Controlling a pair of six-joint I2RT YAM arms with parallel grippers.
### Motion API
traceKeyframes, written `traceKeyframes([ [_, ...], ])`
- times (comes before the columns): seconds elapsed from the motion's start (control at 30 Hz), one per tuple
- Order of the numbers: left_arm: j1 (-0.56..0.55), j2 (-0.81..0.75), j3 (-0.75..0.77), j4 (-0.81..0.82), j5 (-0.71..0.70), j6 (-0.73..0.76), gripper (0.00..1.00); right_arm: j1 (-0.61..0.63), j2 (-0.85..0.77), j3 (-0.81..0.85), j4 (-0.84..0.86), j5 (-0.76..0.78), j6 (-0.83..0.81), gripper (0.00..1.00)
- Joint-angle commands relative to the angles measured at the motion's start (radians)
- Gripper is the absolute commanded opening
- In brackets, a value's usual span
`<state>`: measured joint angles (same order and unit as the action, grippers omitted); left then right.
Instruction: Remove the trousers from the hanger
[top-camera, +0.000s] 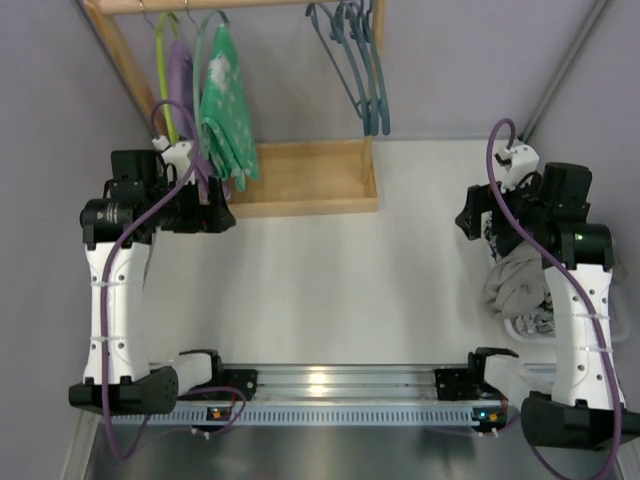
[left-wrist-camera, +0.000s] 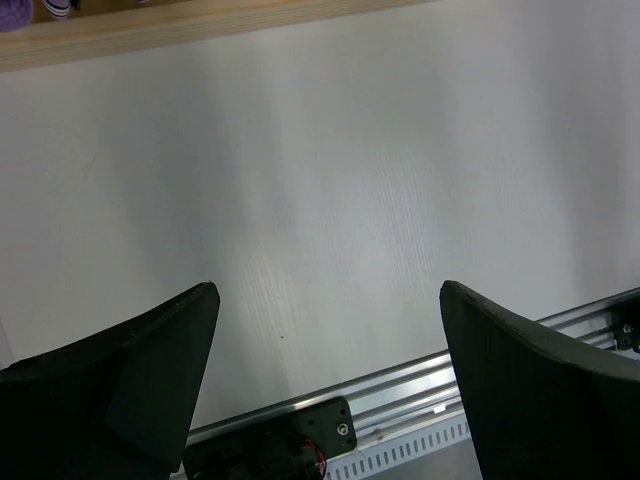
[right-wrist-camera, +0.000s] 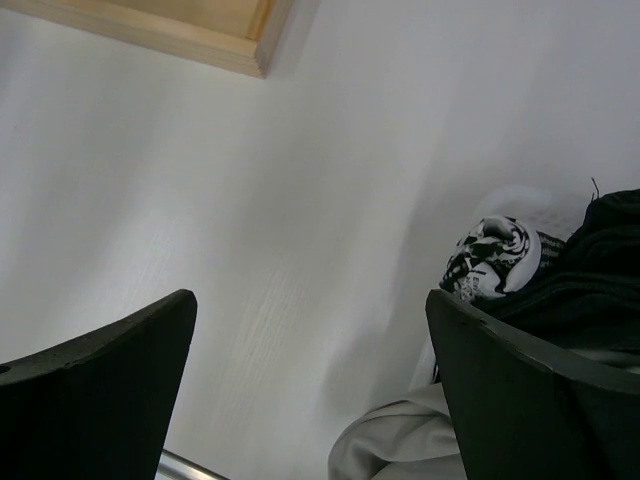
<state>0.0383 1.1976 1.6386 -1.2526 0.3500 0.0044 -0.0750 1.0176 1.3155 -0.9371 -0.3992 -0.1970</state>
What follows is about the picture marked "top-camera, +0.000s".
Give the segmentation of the green white patterned trousers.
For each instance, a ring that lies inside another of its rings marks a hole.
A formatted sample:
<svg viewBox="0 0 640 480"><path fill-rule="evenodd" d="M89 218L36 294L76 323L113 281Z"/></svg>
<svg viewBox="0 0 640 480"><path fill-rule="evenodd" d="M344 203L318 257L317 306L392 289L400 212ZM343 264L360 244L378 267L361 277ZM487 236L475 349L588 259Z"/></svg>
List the green white patterned trousers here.
<svg viewBox="0 0 640 480"><path fill-rule="evenodd" d="M206 63L197 125L201 151L218 175L238 191L260 177L259 160L242 72L231 32L221 24Z"/></svg>

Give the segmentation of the mint green hanger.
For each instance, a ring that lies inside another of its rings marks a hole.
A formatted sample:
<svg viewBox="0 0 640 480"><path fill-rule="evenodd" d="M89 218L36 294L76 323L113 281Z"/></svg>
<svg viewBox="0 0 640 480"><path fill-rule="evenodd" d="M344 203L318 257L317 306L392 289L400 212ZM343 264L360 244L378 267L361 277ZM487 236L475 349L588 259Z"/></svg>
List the mint green hanger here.
<svg viewBox="0 0 640 480"><path fill-rule="evenodd" d="M208 141L204 137L202 125L201 125L201 100L202 100L202 66L203 66L203 45L206 35L207 26L214 15L218 15L224 25L229 23L228 16L221 9L212 10L200 23L197 28L197 38L195 44L195 51L193 56L194 72L193 72L193 112L196 123L197 139L200 143L200 150L204 151L204 148L208 145Z"/></svg>

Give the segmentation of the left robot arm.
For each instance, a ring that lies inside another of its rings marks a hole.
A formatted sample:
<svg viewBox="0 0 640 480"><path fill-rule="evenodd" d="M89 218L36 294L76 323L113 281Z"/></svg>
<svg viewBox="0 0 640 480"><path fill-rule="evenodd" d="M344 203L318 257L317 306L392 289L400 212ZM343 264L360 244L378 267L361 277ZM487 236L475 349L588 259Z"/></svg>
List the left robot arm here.
<svg viewBox="0 0 640 480"><path fill-rule="evenodd" d="M90 270L91 335L71 406L99 415L168 414L179 398L223 372L212 349L152 364L144 351L143 291L158 232L219 234L236 220L220 180L199 176L189 141L157 150L116 150L101 197L80 213Z"/></svg>

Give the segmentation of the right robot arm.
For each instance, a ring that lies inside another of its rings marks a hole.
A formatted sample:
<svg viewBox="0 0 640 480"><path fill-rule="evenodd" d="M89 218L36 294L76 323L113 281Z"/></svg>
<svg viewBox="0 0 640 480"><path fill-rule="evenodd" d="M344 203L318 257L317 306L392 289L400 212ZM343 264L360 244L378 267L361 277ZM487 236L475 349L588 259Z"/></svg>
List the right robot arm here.
<svg viewBox="0 0 640 480"><path fill-rule="evenodd" d="M477 349L486 384L519 409L535 447L602 451L639 435L613 362L609 291L613 240L587 220L591 171L549 163L518 177L473 185L456 225L470 240L493 239L498 262L486 301L511 320L550 303L556 374L546 381L510 350Z"/></svg>

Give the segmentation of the purple trousers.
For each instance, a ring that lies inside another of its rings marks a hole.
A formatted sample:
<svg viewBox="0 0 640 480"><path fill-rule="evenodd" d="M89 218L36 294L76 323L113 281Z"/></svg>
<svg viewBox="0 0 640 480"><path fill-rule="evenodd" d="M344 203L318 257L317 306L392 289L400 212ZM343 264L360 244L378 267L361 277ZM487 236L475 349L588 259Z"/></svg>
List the purple trousers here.
<svg viewBox="0 0 640 480"><path fill-rule="evenodd" d="M192 82L193 60L190 50L185 42L174 40L169 54L168 96L170 100L181 104L192 117L195 117ZM197 131L191 127L182 111L175 107L171 107L170 110L179 138L193 140Z"/></svg>

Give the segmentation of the lime green hanger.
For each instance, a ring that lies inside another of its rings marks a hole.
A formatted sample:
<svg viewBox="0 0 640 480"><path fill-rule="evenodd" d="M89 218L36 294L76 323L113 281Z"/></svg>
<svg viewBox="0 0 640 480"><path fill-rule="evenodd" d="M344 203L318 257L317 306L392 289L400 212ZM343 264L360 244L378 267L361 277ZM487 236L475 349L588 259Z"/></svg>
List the lime green hanger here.
<svg viewBox="0 0 640 480"><path fill-rule="evenodd" d="M156 45L156 67L159 81L159 89L162 100L169 99L169 85L168 75L165 62L165 48L164 48L164 32L165 25L168 24L173 36L177 38L179 36L179 20L174 13L163 13L155 26L155 45ZM175 144L179 140L175 123L173 120L173 114L171 106L164 104L162 106L163 114L165 118L168 139L172 144Z"/></svg>

